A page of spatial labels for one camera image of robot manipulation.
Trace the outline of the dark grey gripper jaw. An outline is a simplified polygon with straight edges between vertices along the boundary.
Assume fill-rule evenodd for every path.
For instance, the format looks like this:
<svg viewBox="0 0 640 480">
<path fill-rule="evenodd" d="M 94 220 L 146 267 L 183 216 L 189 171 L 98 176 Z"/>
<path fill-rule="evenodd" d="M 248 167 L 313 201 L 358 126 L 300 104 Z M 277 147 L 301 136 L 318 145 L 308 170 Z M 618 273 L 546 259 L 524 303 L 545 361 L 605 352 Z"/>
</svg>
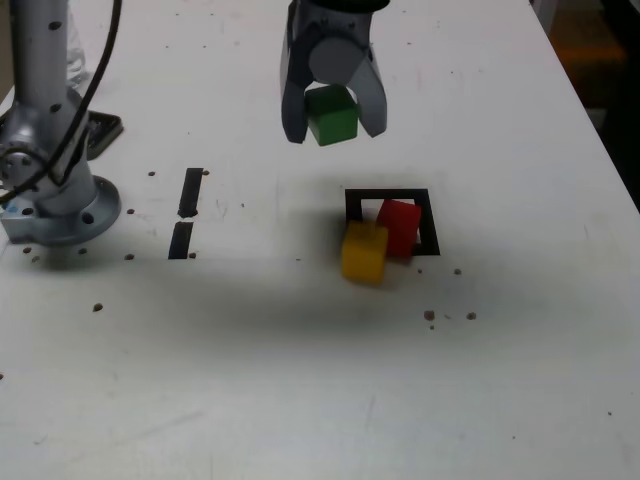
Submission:
<svg viewBox="0 0 640 480">
<path fill-rule="evenodd" d="M 284 41 L 280 71 L 281 120 L 291 143 L 302 144 L 306 138 L 305 91 L 314 81 L 309 60 L 319 40 L 319 29 L 306 29 L 291 43 Z"/>
</svg>

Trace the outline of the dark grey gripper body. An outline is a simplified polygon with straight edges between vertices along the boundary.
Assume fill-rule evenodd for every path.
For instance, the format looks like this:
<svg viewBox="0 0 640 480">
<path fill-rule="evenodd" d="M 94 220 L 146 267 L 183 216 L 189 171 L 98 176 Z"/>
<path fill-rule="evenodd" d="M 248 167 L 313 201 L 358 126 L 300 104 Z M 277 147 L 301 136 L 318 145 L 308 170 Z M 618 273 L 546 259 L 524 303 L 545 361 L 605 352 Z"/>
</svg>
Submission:
<svg viewBox="0 0 640 480">
<path fill-rule="evenodd" d="M 287 11 L 287 49 L 311 25 L 322 36 L 340 36 L 368 52 L 374 1 L 291 1 Z"/>
</svg>

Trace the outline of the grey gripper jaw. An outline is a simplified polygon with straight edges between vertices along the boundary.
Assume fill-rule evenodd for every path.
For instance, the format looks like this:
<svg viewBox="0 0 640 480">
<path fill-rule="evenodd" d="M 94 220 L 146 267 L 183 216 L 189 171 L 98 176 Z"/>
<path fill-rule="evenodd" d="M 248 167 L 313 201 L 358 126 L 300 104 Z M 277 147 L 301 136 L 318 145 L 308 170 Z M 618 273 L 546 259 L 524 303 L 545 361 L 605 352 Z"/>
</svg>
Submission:
<svg viewBox="0 0 640 480">
<path fill-rule="evenodd" d="M 318 83 L 346 87 L 355 94 L 360 123 L 374 138 L 387 129 L 387 98 L 371 45 L 327 37 L 311 51 L 309 67 Z"/>
</svg>

